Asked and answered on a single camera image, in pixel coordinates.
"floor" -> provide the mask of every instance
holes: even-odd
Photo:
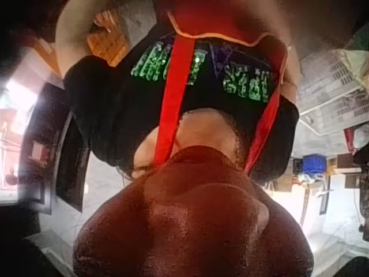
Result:
[[[67,244],[73,242],[83,224],[95,213],[95,211],[108,199],[121,191],[129,182],[118,174],[115,168],[99,161],[91,155],[87,174],[87,194],[84,196],[83,213],[57,198],[52,204],[52,215],[40,214],[42,231],[52,230]]]

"blue container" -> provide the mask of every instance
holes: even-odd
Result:
[[[327,172],[327,158],[319,154],[305,156],[302,171],[308,175]]]

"red suspender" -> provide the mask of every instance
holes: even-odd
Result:
[[[161,105],[159,133],[157,137],[154,165],[165,163],[171,152],[179,121],[179,111],[185,94],[194,53],[195,39],[177,35],[165,85],[163,104]],[[253,143],[248,154],[245,172],[248,174],[255,165],[274,124],[279,107],[279,87],[258,122]]]
[[[270,130],[272,129],[274,120],[277,117],[279,97],[280,94],[278,85],[256,127],[253,143],[251,144],[250,151],[248,152],[248,157],[244,168],[247,174],[249,174],[250,170],[258,160],[259,155],[266,143],[266,140],[269,137]]]
[[[174,41],[163,104],[154,165],[165,163],[171,152],[179,121],[179,110],[185,94],[195,49],[195,39],[177,35]]]

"person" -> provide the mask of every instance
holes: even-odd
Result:
[[[296,50],[274,0],[157,1],[112,68],[86,43],[104,0],[70,0],[57,58],[92,152],[132,177],[86,222],[78,276],[310,276],[300,226],[258,186],[299,118]]]

